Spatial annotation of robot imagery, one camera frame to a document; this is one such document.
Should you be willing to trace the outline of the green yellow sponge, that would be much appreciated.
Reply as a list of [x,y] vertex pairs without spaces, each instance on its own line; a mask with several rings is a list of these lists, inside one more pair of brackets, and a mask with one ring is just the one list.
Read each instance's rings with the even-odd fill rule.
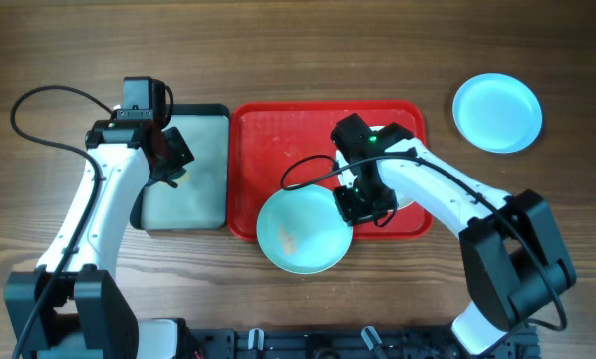
[[186,173],[187,173],[187,170],[185,168],[182,168],[182,169],[179,169],[178,171],[172,173],[169,178],[171,180],[178,180],[178,179],[182,178]]

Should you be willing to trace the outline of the light blue plate bottom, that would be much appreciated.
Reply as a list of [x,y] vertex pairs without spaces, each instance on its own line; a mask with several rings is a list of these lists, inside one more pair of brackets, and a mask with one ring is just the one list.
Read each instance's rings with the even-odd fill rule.
[[267,200],[257,218],[256,235],[274,265],[311,275],[332,268],[345,256],[353,227],[343,220],[330,190],[310,185],[280,190]]

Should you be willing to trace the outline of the light blue plate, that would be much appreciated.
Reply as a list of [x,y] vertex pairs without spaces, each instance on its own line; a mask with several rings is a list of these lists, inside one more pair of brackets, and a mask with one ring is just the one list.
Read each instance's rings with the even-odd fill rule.
[[465,81],[453,97],[452,115],[471,144],[496,154],[528,148],[543,126],[536,95],[523,82],[501,73],[484,73]]
[[256,235],[274,265],[311,275],[332,268],[345,256],[353,227],[343,220],[330,190],[310,185],[280,190],[267,200],[257,218]]

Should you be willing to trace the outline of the light blue plate top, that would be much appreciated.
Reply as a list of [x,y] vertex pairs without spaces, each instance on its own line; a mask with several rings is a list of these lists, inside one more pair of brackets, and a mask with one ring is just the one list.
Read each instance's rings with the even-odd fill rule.
[[543,126],[536,95],[523,82],[501,73],[484,73],[465,81],[453,97],[452,115],[471,144],[496,154],[528,148]]

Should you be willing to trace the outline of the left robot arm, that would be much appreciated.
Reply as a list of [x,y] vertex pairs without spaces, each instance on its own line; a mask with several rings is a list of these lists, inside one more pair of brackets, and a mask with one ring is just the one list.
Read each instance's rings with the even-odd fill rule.
[[177,128],[102,120],[75,149],[86,161],[58,235],[31,272],[10,275],[4,299],[16,358],[201,358],[182,319],[136,318],[115,283],[138,196],[173,185],[193,155]]

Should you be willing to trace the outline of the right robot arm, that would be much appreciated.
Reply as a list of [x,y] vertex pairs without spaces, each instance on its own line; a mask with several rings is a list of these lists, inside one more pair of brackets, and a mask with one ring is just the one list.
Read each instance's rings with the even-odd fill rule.
[[334,198],[347,224],[385,226],[404,196],[458,239],[471,303],[450,329],[468,354],[489,353],[548,304],[565,314],[560,296],[577,276],[541,195],[511,195],[472,179],[397,123],[373,130],[352,114],[331,140],[341,178]]

